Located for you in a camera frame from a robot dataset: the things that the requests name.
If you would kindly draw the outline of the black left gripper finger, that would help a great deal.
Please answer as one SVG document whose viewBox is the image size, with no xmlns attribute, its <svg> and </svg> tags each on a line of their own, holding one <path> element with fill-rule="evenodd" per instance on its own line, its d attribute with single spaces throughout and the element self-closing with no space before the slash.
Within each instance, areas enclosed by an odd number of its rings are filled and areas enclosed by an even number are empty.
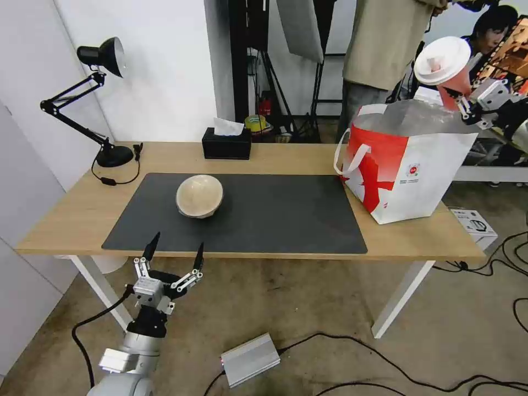
<svg viewBox="0 0 528 396">
<path fill-rule="evenodd" d="M 157 249 L 157 245 L 161 236 L 161 232 L 158 232 L 154 238 L 146 245 L 143 254 L 141 257 L 135 257 L 133 259 L 133 264 L 135 268 L 135 273 L 138 279 L 149 278 L 159 280 L 156 277 L 150 275 L 150 262 L 154 257 L 154 254 Z"/>
<path fill-rule="evenodd" d="M 199 246 L 194 260 L 192 270 L 170 285 L 176 292 L 187 291 L 198 283 L 203 277 L 202 267 L 204 263 L 204 242 Z"/>
</svg>

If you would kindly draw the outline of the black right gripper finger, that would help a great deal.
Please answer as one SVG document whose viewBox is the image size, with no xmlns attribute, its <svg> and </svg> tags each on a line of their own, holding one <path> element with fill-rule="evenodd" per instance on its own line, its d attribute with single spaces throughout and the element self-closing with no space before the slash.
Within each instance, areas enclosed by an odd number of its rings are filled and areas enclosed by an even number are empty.
<svg viewBox="0 0 528 396">
<path fill-rule="evenodd" d="M 466 125 L 477 125 L 480 129 L 488 129 L 490 127 L 490 121 L 486 116 L 489 114 L 489 111 L 482 109 L 462 109 L 461 119 Z"/>
<path fill-rule="evenodd" d="M 455 99 L 455 104 L 462 116 L 472 115 L 472 103 L 470 101 L 470 96 L 471 90 L 467 92 L 453 90 L 453 98 Z"/>
</svg>

